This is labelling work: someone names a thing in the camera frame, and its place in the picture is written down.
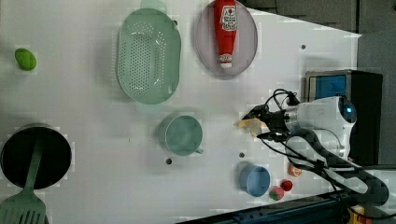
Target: green spatula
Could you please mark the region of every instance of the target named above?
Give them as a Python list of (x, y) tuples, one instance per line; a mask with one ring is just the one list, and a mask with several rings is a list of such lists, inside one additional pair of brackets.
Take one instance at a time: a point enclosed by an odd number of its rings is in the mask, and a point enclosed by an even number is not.
[(35, 148), (24, 189), (17, 195), (7, 198), (1, 204), (0, 224), (44, 224), (46, 205), (33, 192), (43, 152), (41, 139), (42, 137), (39, 135), (35, 140)]

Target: red ketchup bottle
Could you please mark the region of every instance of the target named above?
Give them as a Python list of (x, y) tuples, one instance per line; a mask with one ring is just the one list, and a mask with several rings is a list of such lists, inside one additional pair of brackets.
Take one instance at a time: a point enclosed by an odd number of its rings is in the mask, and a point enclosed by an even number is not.
[(223, 68), (232, 67), (233, 43), (236, 37), (235, 0), (216, 0), (215, 29), (219, 47), (219, 61)]

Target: pink plate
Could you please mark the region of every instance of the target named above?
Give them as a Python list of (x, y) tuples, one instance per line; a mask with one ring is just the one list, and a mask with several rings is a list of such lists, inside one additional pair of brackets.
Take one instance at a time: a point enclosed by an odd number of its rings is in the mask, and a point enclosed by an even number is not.
[(219, 63), (218, 44), (215, 34), (214, 5), (207, 6), (198, 20), (195, 43), (202, 62), (218, 75), (238, 75), (245, 71), (253, 62), (257, 51), (256, 23), (248, 10), (236, 2), (238, 31), (233, 48), (233, 67), (222, 68)]

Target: green basket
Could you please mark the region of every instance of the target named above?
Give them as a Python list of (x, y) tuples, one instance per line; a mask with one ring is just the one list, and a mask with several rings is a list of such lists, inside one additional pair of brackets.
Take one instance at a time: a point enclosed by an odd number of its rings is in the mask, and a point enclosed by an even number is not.
[(181, 38), (163, 12), (141, 8), (120, 28), (117, 75), (129, 97), (145, 105), (164, 102), (177, 89)]

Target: white bottle cap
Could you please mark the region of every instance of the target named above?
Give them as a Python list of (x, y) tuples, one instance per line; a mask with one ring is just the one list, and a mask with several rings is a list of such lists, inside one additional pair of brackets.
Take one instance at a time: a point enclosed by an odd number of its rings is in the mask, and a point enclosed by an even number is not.
[(222, 68), (231, 68), (233, 66), (232, 63), (221, 63), (220, 65)]

